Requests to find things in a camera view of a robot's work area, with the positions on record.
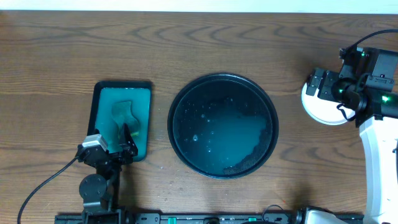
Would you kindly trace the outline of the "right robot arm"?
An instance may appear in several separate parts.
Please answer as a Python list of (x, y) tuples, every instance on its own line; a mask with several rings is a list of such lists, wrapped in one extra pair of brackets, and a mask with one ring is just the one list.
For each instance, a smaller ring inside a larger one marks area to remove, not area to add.
[[(317, 97), (318, 86), (326, 73), (316, 69), (302, 88), (302, 104), (305, 111), (316, 121), (326, 125), (347, 122), (338, 114), (338, 103)], [(366, 163), (367, 199), (363, 223), (397, 223), (397, 119), (374, 116), (359, 126)]]

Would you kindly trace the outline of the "round black tray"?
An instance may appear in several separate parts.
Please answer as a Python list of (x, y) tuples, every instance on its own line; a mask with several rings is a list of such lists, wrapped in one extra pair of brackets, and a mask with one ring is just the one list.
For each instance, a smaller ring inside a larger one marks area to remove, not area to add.
[(270, 158), (279, 119), (258, 84), (236, 74), (213, 73), (180, 90), (170, 106), (167, 131), (176, 155), (193, 171), (236, 179)]

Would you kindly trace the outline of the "white plate with green stain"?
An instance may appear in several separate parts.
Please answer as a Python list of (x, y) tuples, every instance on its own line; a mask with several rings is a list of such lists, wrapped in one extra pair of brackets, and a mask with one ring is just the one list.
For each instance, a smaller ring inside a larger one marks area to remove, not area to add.
[(337, 126), (347, 122), (343, 113), (337, 108), (338, 103), (319, 99), (317, 97), (318, 90), (313, 96), (307, 95), (307, 90), (308, 85), (304, 84), (301, 93), (302, 104), (308, 115), (315, 121), (330, 126)]

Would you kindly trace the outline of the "black rail at table edge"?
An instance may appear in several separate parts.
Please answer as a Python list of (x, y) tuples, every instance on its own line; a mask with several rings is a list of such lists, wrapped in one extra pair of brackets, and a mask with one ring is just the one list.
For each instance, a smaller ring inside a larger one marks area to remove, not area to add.
[(129, 215), (103, 215), (101, 217), (82, 215), (57, 215), (55, 224), (84, 224), (84, 223), (129, 223), (129, 224), (234, 224), (246, 222), (288, 223), (289, 219), (282, 213), (268, 213), (262, 218), (260, 215), (177, 215), (158, 213), (137, 213)]

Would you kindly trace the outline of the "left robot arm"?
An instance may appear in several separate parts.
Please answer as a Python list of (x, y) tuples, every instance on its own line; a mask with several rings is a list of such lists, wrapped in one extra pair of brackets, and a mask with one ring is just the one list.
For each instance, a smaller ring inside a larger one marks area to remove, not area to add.
[(96, 169), (79, 186), (83, 199), (83, 223), (126, 224), (136, 221), (128, 209), (118, 204), (122, 166), (132, 164), (137, 155), (137, 146), (126, 123), (119, 131), (119, 146), (121, 151), (109, 152), (107, 142), (99, 133), (87, 136), (78, 146), (77, 161)]

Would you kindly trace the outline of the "green yellow sponge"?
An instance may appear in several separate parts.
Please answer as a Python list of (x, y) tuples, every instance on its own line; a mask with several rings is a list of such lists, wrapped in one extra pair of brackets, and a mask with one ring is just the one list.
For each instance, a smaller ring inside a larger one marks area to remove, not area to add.
[(111, 116), (118, 126), (119, 136), (123, 135), (122, 128), (126, 124), (132, 137), (138, 136), (141, 125), (139, 120), (132, 114), (132, 101), (117, 102), (112, 105)]

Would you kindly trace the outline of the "black tray with green water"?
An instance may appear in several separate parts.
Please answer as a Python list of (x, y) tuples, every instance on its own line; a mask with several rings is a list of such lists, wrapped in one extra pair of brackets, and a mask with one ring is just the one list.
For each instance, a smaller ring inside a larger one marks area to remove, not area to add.
[(98, 131), (108, 143), (108, 151), (110, 153), (121, 151), (118, 126), (112, 119), (111, 108), (114, 103), (132, 101), (132, 114), (139, 120), (141, 125), (139, 135), (132, 137), (138, 148), (134, 161), (144, 160), (147, 155), (151, 99), (151, 82), (98, 82), (94, 87), (87, 135), (95, 134)]

